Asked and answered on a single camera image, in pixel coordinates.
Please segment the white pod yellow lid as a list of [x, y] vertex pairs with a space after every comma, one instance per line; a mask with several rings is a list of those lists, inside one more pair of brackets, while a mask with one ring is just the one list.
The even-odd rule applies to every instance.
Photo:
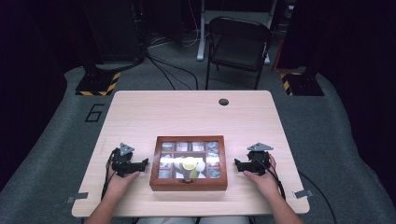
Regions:
[[194, 157], [186, 157], [182, 161], [182, 167], [185, 170], [191, 171], [196, 168], [197, 160]]

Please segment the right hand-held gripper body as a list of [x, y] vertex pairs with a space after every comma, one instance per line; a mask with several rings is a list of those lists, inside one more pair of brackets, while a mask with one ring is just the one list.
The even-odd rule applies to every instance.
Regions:
[[273, 148], [258, 142], [248, 147], [247, 150], [248, 150], [247, 157], [250, 160], [248, 170], [251, 173], [264, 175], [266, 169], [270, 167], [268, 151], [273, 150]]

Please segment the brown wooden glass-lid box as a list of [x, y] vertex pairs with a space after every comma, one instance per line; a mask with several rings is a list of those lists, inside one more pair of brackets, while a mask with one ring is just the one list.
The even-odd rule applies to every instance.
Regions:
[[[162, 144], [170, 142], [174, 144], [172, 151], [162, 151]], [[176, 146], [179, 142], [187, 142], [187, 151], [177, 151]], [[202, 142], [205, 146], [204, 151], [193, 151], [191, 144], [193, 142]], [[217, 142], [219, 144], [218, 152], [211, 152], [207, 150], [209, 142]], [[217, 153], [219, 155], [219, 166], [209, 166], [206, 162], [208, 153]], [[170, 154], [172, 159], [169, 167], [161, 167], [161, 156]], [[190, 178], [191, 171], [185, 170], [182, 167], [182, 161], [186, 157], [194, 157], [197, 163], [205, 162], [205, 169], [199, 172], [198, 178]], [[175, 168], [181, 170], [184, 178], [176, 178]], [[210, 178], [208, 170], [220, 170], [220, 178]], [[159, 178], [160, 170], [169, 170], [169, 178]], [[158, 136], [156, 141], [154, 160], [151, 168], [151, 176], [149, 185], [154, 191], [216, 191], [226, 190], [228, 187], [227, 166], [225, 157], [224, 138], [222, 135], [209, 136]]]

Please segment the black equipment cabinet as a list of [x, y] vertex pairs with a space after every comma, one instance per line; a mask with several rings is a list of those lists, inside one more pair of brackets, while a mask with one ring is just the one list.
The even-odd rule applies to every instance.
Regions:
[[136, 0], [82, 0], [104, 63], [141, 63], [146, 53], [141, 10]]

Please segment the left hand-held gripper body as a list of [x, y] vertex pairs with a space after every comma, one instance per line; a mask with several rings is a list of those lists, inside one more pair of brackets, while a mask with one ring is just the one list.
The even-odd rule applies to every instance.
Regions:
[[137, 165], [137, 162], [131, 162], [133, 151], [133, 147], [124, 143], [120, 143], [120, 146], [112, 151], [111, 167], [117, 175], [125, 177], [132, 173], [133, 165]]

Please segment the person's left hand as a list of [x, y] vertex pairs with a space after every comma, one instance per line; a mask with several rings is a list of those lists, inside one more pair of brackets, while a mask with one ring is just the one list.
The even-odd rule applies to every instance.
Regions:
[[122, 197], [132, 182], [139, 175], [139, 172], [134, 172], [132, 174], [128, 174], [125, 177], [121, 177], [116, 174], [112, 167], [109, 167], [106, 196], [111, 198]]

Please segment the dark curtain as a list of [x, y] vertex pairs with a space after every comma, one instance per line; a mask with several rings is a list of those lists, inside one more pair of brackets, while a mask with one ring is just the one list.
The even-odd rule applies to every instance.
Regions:
[[76, 66], [64, 31], [67, 0], [0, 0], [0, 190], [64, 98]]
[[396, 0], [296, 0], [279, 66], [326, 77], [361, 157], [396, 182]]

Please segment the black folding chair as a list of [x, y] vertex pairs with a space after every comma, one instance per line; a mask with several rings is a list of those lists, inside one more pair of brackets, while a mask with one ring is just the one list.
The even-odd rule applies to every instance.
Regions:
[[271, 39], [271, 31], [260, 22], [230, 17], [212, 19], [208, 24], [205, 88], [209, 87], [210, 68], [214, 64], [255, 73], [253, 90], [257, 90]]

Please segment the person's right hand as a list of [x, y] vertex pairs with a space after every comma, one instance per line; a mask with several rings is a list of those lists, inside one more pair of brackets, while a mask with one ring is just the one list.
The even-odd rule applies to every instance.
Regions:
[[263, 197], [267, 200], [279, 196], [278, 184], [276, 180], [276, 160], [272, 155], [269, 155], [270, 167], [269, 171], [264, 175], [255, 175], [249, 171], [244, 171], [243, 174], [250, 179], [258, 188]]

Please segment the black yellow striped stand base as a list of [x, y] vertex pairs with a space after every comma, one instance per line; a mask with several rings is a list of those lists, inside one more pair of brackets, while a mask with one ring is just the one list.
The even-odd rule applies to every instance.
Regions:
[[76, 95], [106, 96], [113, 92], [120, 77], [120, 71], [104, 70], [93, 66], [84, 66], [85, 74], [76, 87]]
[[324, 92], [318, 84], [315, 73], [282, 72], [280, 74], [287, 95], [292, 96], [323, 96]]

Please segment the grey tape strip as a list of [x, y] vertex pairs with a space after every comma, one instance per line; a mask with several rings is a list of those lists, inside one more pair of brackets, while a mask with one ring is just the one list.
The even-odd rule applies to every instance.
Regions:
[[314, 193], [310, 189], [303, 189], [303, 190], [299, 190], [299, 191], [294, 191], [293, 195], [296, 199], [300, 199], [303, 197], [306, 197], [306, 198], [312, 197], [314, 195]]
[[87, 199], [89, 192], [79, 192], [73, 196], [68, 196], [65, 203], [74, 203], [76, 200]]

